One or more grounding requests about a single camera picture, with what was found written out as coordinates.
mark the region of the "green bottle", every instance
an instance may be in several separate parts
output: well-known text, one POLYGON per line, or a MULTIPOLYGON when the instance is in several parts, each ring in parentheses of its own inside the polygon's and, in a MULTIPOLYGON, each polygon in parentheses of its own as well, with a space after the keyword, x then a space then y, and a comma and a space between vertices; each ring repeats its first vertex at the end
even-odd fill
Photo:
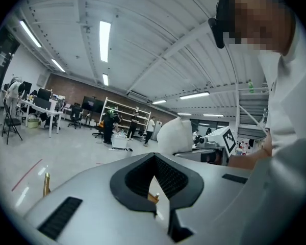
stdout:
POLYGON ((253 82, 251 81, 251 79, 249 79, 248 81, 248 88, 251 89, 249 90, 250 93, 254 93, 254 86, 253 86, 253 82))

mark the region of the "desk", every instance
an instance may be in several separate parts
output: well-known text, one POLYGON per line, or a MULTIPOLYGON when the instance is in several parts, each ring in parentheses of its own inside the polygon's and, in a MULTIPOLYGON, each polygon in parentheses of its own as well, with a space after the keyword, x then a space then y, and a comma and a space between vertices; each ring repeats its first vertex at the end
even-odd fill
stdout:
POLYGON ((71 109, 70 108, 66 108, 66 107, 64 107, 63 108, 63 110, 62 110, 62 112, 63 112, 63 114, 66 114, 66 112, 65 111, 69 111, 69 112, 71 112, 71 109))
POLYGON ((63 114, 63 112, 58 112, 58 111, 50 111, 50 110, 45 110, 41 107, 36 106, 35 104, 33 104, 32 102, 29 101, 25 101, 25 100, 21 100, 21 102, 23 104, 27 105, 27 112, 26 112, 26 121, 25 121, 25 126, 28 126, 28 117, 29 117, 29 110, 30 110, 30 106, 39 111, 39 112, 45 112, 50 116, 50 127, 49 127, 49 137, 51 138, 51 132, 52 132, 52 122, 53 122, 53 116, 58 115, 59 119, 58 119, 58 126, 57 126, 57 133, 59 133, 59 126, 60 126, 60 120, 61 120, 61 115, 63 114))

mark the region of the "floor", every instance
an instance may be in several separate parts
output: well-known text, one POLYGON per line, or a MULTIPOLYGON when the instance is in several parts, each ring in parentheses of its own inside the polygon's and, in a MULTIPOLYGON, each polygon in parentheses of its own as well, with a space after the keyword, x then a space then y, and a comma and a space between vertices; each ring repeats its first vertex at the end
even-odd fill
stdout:
MULTIPOLYGON (((67 126, 68 121, 62 120, 59 134, 53 129, 49 138, 48 128, 29 129, 22 125, 17 129, 23 141, 11 133, 8 145, 7 136, 1 137, 0 126, 0 200, 19 215, 23 216, 42 198, 46 172, 50 173, 49 186, 54 190, 86 169, 124 159, 130 154, 109 150, 100 137, 92 136, 95 130, 86 127, 75 130, 67 126)), ((144 147, 143 142, 135 139, 129 142, 129 147, 133 149, 131 155, 158 151, 158 143, 152 140, 149 147, 144 147)), ((156 185, 153 191, 161 192, 156 185)))

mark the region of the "person in white shirt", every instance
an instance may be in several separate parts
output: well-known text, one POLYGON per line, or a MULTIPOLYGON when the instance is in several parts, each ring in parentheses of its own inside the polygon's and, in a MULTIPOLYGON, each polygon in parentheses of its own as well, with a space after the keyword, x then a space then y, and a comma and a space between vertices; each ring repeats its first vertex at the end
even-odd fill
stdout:
POLYGON ((217 21, 230 37, 281 55, 274 68, 264 146, 247 156, 231 156, 228 164, 252 169, 259 159, 306 138, 306 32, 279 0, 220 0, 217 21))
MULTIPOLYGON (((4 98, 4 101, 6 101, 6 104, 10 109, 10 114, 13 119, 16 118, 16 106, 19 100, 18 89, 21 84, 22 84, 22 79, 16 78, 16 81, 8 88, 4 98)), ((6 118, 6 115, 7 115, 6 110, 4 110, 3 122, 6 118)))
POLYGON ((145 143, 144 146, 148 147, 148 140, 151 139, 154 127, 155 127, 155 117, 152 116, 151 120, 149 120, 148 125, 147 125, 147 130, 146 130, 146 138, 145 138, 145 143))
POLYGON ((199 136, 198 132, 199 132, 198 129, 196 129, 195 132, 193 132, 193 143, 195 143, 196 137, 199 136))

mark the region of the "trash bin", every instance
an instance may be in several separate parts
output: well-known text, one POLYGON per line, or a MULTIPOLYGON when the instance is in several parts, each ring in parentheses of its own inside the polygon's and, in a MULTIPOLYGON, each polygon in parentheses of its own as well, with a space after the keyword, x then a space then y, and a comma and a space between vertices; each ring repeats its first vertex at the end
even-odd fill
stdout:
POLYGON ((37 128, 39 126, 39 119, 29 120, 28 119, 28 128, 37 128))

